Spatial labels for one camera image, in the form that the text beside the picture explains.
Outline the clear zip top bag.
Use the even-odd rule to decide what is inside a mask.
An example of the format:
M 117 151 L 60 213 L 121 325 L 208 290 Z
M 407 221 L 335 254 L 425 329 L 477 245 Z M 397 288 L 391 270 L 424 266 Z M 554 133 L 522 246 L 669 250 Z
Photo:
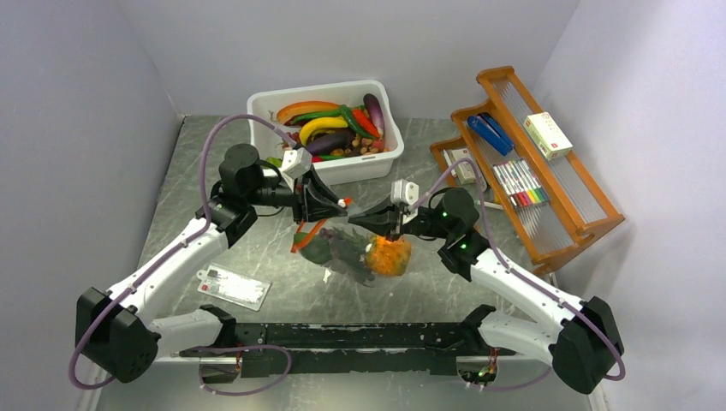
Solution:
M 413 245 L 403 238 L 390 241 L 360 229 L 346 217 L 333 217 L 316 222 L 310 229 L 301 223 L 291 252 L 323 267 L 327 275 L 337 274 L 373 288 L 406 273 Z

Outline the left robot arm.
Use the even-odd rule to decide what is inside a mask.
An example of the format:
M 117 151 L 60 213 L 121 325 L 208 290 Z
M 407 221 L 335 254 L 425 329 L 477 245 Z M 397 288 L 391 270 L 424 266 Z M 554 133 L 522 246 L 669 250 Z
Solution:
M 224 310 L 201 307 L 190 314 L 161 319 L 158 311 L 170 292 L 238 242 L 258 220 L 257 206 L 289 208 L 297 223 L 348 213 L 348 201 L 335 195 L 318 176 L 309 153 L 288 151 L 273 177 L 268 163 L 250 144 L 230 147 L 218 167 L 219 181 L 203 191 L 202 207 L 162 252 L 107 290 L 89 288 L 75 309 L 75 351 L 68 367 L 73 384 L 88 390 L 75 375 L 85 356 L 111 380 L 129 383 L 158 358 L 198 346 L 214 355 L 232 352 L 235 320 Z

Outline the toy green avocado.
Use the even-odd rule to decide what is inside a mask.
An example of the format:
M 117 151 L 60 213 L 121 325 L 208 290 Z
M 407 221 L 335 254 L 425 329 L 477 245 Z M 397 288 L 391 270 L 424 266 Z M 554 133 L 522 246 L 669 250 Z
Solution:
M 304 259 L 316 265 L 326 265 L 333 260 L 330 248 L 332 239 L 333 235 L 327 231 L 319 232 L 299 252 Z

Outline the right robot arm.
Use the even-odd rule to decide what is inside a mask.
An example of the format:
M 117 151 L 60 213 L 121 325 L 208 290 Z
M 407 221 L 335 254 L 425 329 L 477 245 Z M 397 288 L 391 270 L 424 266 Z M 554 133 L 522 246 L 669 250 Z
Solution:
M 625 376 L 624 347 L 610 305 L 562 291 L 505 256 L 474 227 L 480 217 L 463 188 L 446 188 L 433 207 L 385 200 L 348 221 L 398 239 L 416 235 L 443 240 L 437 254 L 448 271 L 484 286 L 528 315 L 520 320 L 491 309 L 466 327 L 461 340 L 471 354 L 505 348 L 546 364 L 569 388 L 591 394 L 604 380 Z

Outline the toy pineapple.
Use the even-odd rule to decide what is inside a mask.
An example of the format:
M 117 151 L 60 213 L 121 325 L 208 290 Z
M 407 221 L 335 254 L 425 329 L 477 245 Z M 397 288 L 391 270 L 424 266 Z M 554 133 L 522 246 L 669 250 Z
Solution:
M 365 273 L 379 277 L 400 277 L 407 268 L 413 254 L 413 245 L 401 238 L 391 241 L 381 235 L 364 235 L 354 229 L 335 229 L 340 237 L 334 243 L 345 244 L 355 256 L 355 262 L 365 269 Z

